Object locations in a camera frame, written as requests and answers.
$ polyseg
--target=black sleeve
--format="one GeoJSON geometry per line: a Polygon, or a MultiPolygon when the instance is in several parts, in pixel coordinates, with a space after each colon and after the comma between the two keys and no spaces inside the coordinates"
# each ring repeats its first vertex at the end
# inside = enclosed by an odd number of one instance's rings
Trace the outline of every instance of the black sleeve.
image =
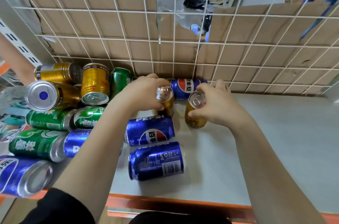
{"type": "Polygon", "coordinates": [[[51,188],[38,201],[21,224],[95,224],[89,210],[73,196],[59,189],[51,188]]]}

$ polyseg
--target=soda can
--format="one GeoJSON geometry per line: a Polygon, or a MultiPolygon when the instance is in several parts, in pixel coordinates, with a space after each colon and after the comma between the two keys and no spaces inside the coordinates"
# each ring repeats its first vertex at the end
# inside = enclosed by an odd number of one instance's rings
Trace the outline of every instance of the soda can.
{"type": "Polygon", "coordinates": [[[185,122],[187,125],[189,125],[191,128],[202,128],[206,125],[207,120],[205,119],[197,119],[197,118],[191,118],[188,116],[188,113],[190,111],[193,111],[195,109],[200,109],[206,105],[206,98],[205,93],[203,91],[194,91],[189,96],[189,100],[186,103],[186,110],[185,110],[185,122]]]}
{"type": "Polygon", "coordinates": [[[201,83],[207,83],[204,79],[173,79],[171,80],[171,88],[173,89],[174,98],[179,100],[187,100],[190,94],[197,89],[201,83]]]}
{"type": "Polygon", "coordinates": [[[158,114],[172,116],[174,113],[173,90],[170,87],[158,87],[156,98],[165,107],[164,110],[158,111],[158,114]]]}
{"type": "Polygon", "coordinates": [[[91,131],[91,129],[76,129],[66,136],[64,144],[64,153],[66,157],[73,158],[77,154],[91,131]]]}
{"type": "Polygon", "coordinates": [[[32,128],[68,130],[75,129],[74,114],[77,110],[56,109],[50,111],[31,110],[26,115],[26,124],[32,128]]]}
{"type": "Polygon", "coordinates": [[[28,129],[21,131],[10,141],[8,150],[14,155],[61,162],[66,158],[63,144],[67,134],[61,131],[28,129]]]}
{"type": "Polygon", "coordinates": [[[175,136],[171,116],[156,115],[129,120],[125,141],[130,146],[164,142],[175,136]]]}
{"type": "Polygon", "coordinates": [[[128,69],[116,67],[111,73],[111,97],[112,100],[120,93],[130,82],[132,75],[128,69]]]}
{"type": "Polygon", "coordinates": [[[104,65],[90,63],[82,69],[81,101],[101,105],[109,100],[109,71],[104,65]]]}
{"type": "Polygon", "coordinates": [[[31,83],[25,92],[26,103],[36,111],[76,107],[80,98],[80,91],[76,87],[45,80],[31,83]]]}
{"type": "Polygon", "coordinates": [[[40,65],[34,70],[35,80],[57,83],[81,84],[82,69],[75,63],[40,65]]]}
{"type": "Polygon", "coordinates": [[[42,190],[53,173],[52,163],[18,156],[0,156],[0,193],[30,197],[42,190]]]}
{"type": "Polygon", "coordinates": [[[94,128],[104,109],[104,106],[86,106],[79,109],[74,116],[75,126],[81,129],[94,128]]]}
{"type": "Polygon", "coordinates": [[[144,181],[184,173],[185,153],[178,142],[136,149],[128,158],[129,178],[144,181]]]}

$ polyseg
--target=pepsi can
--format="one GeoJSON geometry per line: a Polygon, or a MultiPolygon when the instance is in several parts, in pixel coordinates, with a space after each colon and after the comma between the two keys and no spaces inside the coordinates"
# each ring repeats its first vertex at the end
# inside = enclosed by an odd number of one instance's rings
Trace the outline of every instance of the pepsi can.
{"type": "Polygon", "coordinates": [[[184,173],[185,153],[178,142],[152,145],[129,154],[129,178],[148,180],[184,173]]]}
{"type": "Polygon", "coordinates": [[[207,83],[204,79],[173,79],[171,81],[171,88],[173,90],[175,99],[187,100],[190,94],[197,89],[201,83],[207,83]]]}
{"type": "Polygon", "coordinates": [[[91,129],[75,129],[66,136],[64,144],[66,157],[73,158],[77,154],[91,131],[91,129]]]}
{"type": "Polygon", "coordinates": [[[125,141],[130,146],[165,142],[175,136],[171,116],[156,115],[129,120],[125,141]]]}
{"type": "Polygon", "coordinates": [[[30,197],[43,189],[52,177],[52,163],[40,159],[0,156],[0,193],[30,197]]]}

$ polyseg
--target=gold can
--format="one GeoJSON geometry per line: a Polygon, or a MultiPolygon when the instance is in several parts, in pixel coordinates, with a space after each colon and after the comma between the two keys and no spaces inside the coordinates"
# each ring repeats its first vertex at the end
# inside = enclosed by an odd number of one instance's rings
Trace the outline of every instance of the gold can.
{"type": "Polygon", "coordinates": [[[109,70],[102,64],[90,63],[82,69],[81,101],[101,105],[109,100],[109,70]]]}
{"type": "Polygon", "coordinates": [[[192,128],[202,128],[206,125],[207,120],[197,119],[189,117],[188,113],[195,109],[200,109],[206,105],[205,93],[203,91],[196,90],[189,96],[186,103],[185,110],[185,122],[192,128]]]}
{"type": "Polygon", "coordinates": [[[25,92],[26,103],[36,111],[76,107],[80,98],[80,91],[73,85],[45,80],[33,82],[25,92]]]}
{"type": "Polygon", "coordinates": [[[57,83],[81,84],[82,70],[75,63],[40,65],[34,70],[35,80],[57,83]]]}
{"type": "Polygon", "coordinates": [[[174,95],[173,90],[170,87],[158,87],[157,100],[165,107],[164,110],[158,111],[158,115],[172,116],[174,113],[173,103],[174,95]]]}

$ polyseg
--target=green can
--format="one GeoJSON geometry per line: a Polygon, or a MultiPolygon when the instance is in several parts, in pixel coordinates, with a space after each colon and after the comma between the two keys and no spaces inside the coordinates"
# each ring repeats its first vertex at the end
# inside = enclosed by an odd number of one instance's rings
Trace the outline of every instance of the green can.
{"type": "Polygon", "coordinates": [[[104,106],[87,106],[79,109],[74,116],[75,126],[83,129],[94,128],[104,109],[104,106]]]}
{"type": "Polygon", "coordinates": [[[128,69],[116,67],[111,73],[111,97],[112,100],[122,91],[131,81],[132,75],[128,69]]]}
{"type": "Polygon", "coordinates": [[[31,110],[26,115],[26,123],[32,128],[67,130],[75,129],[74,114],[77,110],[55,109],[50,111],[31,110]]]}
{"type": "Polygon", "coordinates": [[[10,141],[8,150],[14,155],[61,162],[66,158],[64,143],[67,135],[68,132],[62,131],[28,129],[10,141]]]}

